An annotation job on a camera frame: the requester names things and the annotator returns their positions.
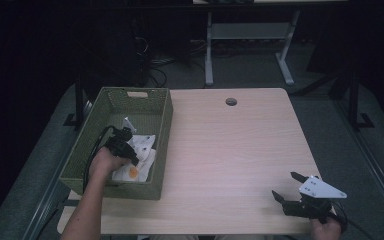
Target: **light wood table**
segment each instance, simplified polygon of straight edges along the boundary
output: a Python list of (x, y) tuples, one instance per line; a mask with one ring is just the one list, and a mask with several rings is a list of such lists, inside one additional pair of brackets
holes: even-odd
[[(102, 234), (300, 234), (271, 190), (299, 200), (291, 178), (319, 175), (283, 89), (172, 90), (174, 113), (159, 201), (105, 198)], [(235, 98), (236, 106), (228, 106)], [(80, 199), (71, 193), (70, 199)], [(74, 207), (65, 207), (62, 232)]]

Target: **forearm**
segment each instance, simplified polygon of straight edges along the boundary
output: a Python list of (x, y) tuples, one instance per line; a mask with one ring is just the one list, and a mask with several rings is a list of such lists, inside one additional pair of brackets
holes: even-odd
[(106, 176), (91, 176), (85, 193), (67, 223), (61, 239), (99, 239), (102, 196)]

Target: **white desk frame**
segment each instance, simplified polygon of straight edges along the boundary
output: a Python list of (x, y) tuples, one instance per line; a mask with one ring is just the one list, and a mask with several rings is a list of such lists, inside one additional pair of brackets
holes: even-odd
[(294, 36), (300, 11), (295, 11), (292, 20), (287, 23), (212, 23), (212, 13), (208, 13), (207, 54), (205, 56), (205, 84), (211, 86), (213, 80), (213, 63), (211, 60), (212, 39), (284, 39), (281, 52), (276, 53), (276, 60), (287, 85), (294, 80), (286, 64), (286, 55)]

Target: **person's left hand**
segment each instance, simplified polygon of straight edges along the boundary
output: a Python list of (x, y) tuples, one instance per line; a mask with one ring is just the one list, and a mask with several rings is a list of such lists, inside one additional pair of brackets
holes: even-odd
[(111, 154), (108, 148), (102, 147), (90, 164), (89, 175), (90, 177), (101, 176), (106, 178), (111, 172), (119, 169), (121, 165), (129, 162), (129, 159), (116, 157)]

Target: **human hand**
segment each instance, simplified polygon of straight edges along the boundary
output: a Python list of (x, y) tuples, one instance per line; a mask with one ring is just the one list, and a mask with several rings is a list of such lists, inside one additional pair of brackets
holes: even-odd
[(114, 156), (108, 148), (102, 147), (90, 164), (89, 175), (90, 177), (100, 176), (106, 178), (111, 172), (119, 169), (121, 165), (129, 162), (129, 159)]
[(341, 237), (341, 224), (330, 217), (326, 218), (325, 224), (318, 219), (310, 219), (310, 222), (313, 240), (339, 240)]

